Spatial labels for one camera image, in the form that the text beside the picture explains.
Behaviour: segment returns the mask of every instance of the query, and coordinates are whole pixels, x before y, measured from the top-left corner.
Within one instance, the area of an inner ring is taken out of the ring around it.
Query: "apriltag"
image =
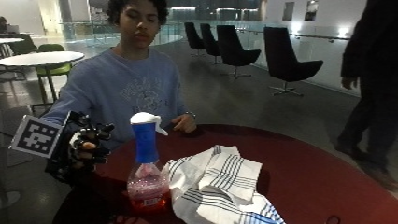
[[[51,157],[64,127],[25,115],[13,136],[9,149],[36,156]]]

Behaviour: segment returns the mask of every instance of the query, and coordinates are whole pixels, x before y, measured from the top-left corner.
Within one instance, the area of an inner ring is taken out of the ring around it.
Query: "plastic bottle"
[[[170,201],[168,172],[162,170],[156,148],[156,131],[166,134],[160,123],[161,117],[148,113],[138,113],[130,119],[136,135],[136,162],[126,190],[133,209],[138,213],[160,212]]]

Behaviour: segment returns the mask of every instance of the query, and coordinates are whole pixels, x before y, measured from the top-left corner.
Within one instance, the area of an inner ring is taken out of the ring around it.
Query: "dish towel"
[[[241,158],[237,147],[214,146],[165,168],[173,210],[186,223],[285,223],[256,192],[261,163]]]

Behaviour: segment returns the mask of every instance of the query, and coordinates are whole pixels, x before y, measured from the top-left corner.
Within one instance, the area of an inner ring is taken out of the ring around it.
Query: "hand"
[[[341,85],[345,89],[351,90],[351,87],[358,86],[358,77],[342,77]]]
[[[109,150],[100,147],[100,140],[95,132],[81,135],[76,132],[71,141],[69,157],[72,168],[95,170],[96,163],[105,163],[105,156]]]
[[[190,114],[182,114],[177,116],[172,123],[177,124],[173,128],[174,131],[182,131],[185,133],[190,133],[197,129],[197,123],[194,117]]]

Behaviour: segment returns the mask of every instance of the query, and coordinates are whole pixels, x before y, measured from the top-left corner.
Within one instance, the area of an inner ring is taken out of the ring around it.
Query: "red liquid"
[[[170,191],[150,199],[130,200],[133,209],[137,213],[158,213],[166,210],[166,204],[170,203]]]

